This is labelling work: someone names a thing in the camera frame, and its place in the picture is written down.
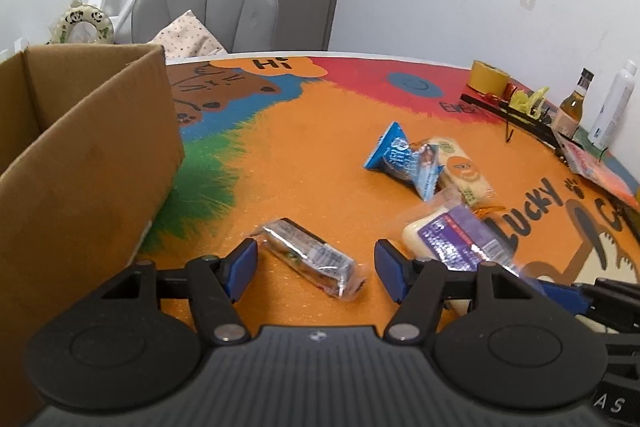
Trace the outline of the purple-label sandwich bread packet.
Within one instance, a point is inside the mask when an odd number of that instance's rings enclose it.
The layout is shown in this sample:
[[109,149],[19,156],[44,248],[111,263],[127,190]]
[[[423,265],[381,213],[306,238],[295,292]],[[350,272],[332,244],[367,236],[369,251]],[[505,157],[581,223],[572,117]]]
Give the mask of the purple-label sandwich bread packet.
[[482,262],[495,262],[520,274],[513,251],[494,230],[465,205],[438,206],[401,231],[401,243],[416,259],[435,259],[451,271],[474,272]]

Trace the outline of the clear wrapped dark snack bar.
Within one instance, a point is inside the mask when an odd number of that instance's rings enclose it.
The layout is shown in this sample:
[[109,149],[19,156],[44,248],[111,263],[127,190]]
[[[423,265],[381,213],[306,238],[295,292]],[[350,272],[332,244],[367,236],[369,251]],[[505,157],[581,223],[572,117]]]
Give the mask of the clear wrapped dark snack bar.
[[250,237],[333,298],[350,300],[366,283],[368,273],[359,262],[290,218],[258,225]]

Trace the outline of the blue triangular snack packet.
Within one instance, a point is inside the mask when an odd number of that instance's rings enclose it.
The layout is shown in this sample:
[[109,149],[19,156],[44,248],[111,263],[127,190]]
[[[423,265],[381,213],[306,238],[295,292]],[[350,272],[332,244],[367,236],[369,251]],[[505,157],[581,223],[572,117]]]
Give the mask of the blue triangular snack packet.
[[380,136],[363,168],[412,185],[423,202],[435,195],[440,173],[436,146],[426,140],[410,142],[396,121]]

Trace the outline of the orange-label biscuit packet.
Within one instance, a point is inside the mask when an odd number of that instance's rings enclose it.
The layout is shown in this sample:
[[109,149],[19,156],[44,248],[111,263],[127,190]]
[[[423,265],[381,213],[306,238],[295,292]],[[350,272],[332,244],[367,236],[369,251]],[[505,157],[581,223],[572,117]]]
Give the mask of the orange-label biscuit packet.
[[454,139],[434,136],[427,141],[437,148],[440,167],[437,185],[439,188],[455,187],[465,202],[473,208],[495,205],[497,196],[475,161],[462,150]]

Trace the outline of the orange packaged booklet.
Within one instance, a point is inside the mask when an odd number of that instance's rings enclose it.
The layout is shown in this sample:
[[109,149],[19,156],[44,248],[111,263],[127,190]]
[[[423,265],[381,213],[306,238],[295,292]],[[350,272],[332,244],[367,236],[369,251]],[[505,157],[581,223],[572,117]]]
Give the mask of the orange packaged booklet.
[[606,167],[603,161],[566,139],[561,133],[556,130],[553,130],[552,133],[572,173],[597,184],[597,186],[600,186],[604,191],[615,196],[624,204],[634,208],[634,210],[639,210],[636,196],[617,173]]

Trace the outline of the colourful cartoon table mat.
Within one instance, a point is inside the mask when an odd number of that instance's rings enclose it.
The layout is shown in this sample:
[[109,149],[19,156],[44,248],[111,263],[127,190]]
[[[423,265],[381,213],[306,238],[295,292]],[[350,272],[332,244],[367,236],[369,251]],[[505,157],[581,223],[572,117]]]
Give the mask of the colourful cartoon table mat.
[[168,69],[186,157],[141,254],[163,269],[224,255],[288,219],[351,257],[363,285],[263,251],[239,302],[262,325],[383,326],[393,301],[373,269],[390,239],[424,256],[409,225],[451,188],[527,274],[561,284],[637,282],[639,245],[600,187],[510,122],[463,102],[463,69],[356,57],[256,57]]

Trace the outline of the amber glass bottle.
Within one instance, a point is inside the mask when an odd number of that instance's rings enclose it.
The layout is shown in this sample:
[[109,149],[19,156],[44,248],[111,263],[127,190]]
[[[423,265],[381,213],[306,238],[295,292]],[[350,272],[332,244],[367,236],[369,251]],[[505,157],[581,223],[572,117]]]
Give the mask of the amber glass bottle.
[[552,121],[551,129],[572,139],[582,121],[582,106],[593,80],[593,73],[584,68],[573,92],[561,102]]

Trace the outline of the brown cardboard box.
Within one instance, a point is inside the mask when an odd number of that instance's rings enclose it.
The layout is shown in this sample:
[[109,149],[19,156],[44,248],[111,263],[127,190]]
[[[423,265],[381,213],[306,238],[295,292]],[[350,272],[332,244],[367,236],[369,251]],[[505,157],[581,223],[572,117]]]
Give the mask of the brown cardboard box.
[[183,157],[160,46],[47,44],[2,63],[3,425],[39,407],[29,338],[125,268]]

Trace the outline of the white spray bottle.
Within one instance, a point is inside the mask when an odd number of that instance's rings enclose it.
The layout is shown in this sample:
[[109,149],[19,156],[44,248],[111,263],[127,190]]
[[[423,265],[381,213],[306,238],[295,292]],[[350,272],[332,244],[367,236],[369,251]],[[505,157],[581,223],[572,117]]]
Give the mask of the white spray bottle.
[[634,76],[638,65],[627,60],[623,68],[615,75],[610,90],[602,103],[599,113],[589,133],[589,142],[598,150],[606,150],[612,140],[616,128],[620,124],[629,103],[636,80]]

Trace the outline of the yellow plastic clips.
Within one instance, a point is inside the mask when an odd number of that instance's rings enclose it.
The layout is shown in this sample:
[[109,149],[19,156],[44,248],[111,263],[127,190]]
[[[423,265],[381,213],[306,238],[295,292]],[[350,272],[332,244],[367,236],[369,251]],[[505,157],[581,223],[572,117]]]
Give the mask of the yellow plastic clips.
[[540,88],[533,94],[527,94],[524,90],[515,90],[511,95],[509,106],[525,116],[538,120],[542,115],[548,91],[548,87]]

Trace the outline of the yellow tape roll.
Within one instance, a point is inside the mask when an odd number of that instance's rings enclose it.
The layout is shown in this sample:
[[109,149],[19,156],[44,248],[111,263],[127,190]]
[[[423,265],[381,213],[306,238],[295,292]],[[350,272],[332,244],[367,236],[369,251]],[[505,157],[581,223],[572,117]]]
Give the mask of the yellow tape roll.
[[466,84],[480,94],[492,94],[501,98],[510,79],[507,72],[482,61],[474,61]]

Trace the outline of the dotted beige cushion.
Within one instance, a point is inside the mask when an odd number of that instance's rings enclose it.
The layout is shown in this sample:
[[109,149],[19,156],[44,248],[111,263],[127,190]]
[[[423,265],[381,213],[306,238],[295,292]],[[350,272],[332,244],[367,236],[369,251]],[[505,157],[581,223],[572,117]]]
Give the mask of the dotted beige cushion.
[[187,10],[161,29],[150,44],[161,46],[168,60],[228,54],[224,46],[191,10]]

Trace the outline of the grey padded chair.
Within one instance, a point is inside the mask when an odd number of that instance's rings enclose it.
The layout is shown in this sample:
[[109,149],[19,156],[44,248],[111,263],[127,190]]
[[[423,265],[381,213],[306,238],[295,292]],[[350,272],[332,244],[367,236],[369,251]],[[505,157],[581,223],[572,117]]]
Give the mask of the grey padded chair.
[[129,40],[148,42],[188,11],[231,53],[274,49],[278,0],[134,0]]

